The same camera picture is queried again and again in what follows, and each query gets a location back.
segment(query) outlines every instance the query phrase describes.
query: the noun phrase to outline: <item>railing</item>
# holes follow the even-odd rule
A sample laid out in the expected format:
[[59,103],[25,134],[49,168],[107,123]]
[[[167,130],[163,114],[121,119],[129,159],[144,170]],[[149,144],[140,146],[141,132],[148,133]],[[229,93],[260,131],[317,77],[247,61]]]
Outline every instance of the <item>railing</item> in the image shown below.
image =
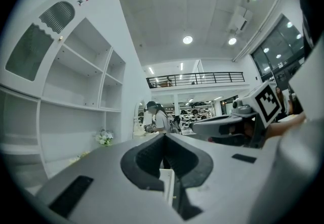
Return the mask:
[[195,84],[245,82],[243,72],[188,73],[179,75],[148,77],[146,80],[150,88]]

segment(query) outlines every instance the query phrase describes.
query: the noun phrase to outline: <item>balcony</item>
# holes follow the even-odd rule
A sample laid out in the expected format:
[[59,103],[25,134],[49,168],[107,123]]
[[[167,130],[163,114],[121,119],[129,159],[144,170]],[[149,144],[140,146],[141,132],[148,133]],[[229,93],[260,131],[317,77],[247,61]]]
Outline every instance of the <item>balcony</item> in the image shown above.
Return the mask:
[[146,79],[150,88],[197,87],[223,83],[245,82],[243,72],[205,72],[149,77]]

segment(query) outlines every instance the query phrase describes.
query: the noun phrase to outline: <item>recessed light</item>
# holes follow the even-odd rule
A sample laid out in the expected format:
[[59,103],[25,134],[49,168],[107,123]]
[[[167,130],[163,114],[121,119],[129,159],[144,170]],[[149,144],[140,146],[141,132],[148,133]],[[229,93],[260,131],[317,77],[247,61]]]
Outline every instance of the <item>recessed light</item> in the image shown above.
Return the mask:
[[230,39],[229,41],[228,41],[228,44],[229,45],[233,45],[233,44],[235,44],[236,43],[236,38],[232,38],[232,39]]
[[192,37],[191,36],[186,36],[183,38],[183,43],[185,44],[190,44],[192,43]]

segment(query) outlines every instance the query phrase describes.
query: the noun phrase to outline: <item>white t-shirt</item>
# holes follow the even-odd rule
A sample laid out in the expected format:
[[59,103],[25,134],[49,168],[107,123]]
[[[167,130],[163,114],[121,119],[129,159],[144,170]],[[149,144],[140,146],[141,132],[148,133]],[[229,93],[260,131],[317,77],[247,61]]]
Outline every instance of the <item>white t-shirt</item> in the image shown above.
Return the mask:
[[157,129],[164,129],[163,133],[171,132],[171,124],[163,111],[158,111],[155,115],[155,124]]

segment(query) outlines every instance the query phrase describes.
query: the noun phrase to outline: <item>ceiling vent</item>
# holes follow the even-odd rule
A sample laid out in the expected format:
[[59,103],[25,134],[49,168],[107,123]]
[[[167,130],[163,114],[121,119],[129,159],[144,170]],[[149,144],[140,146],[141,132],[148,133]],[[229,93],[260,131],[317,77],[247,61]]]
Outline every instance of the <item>ceiling vent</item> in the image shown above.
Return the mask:
[[231,33],[240,34],[245,31],[251,21],[253,13],[243,7],[236,7],[235,12],[228,26]]

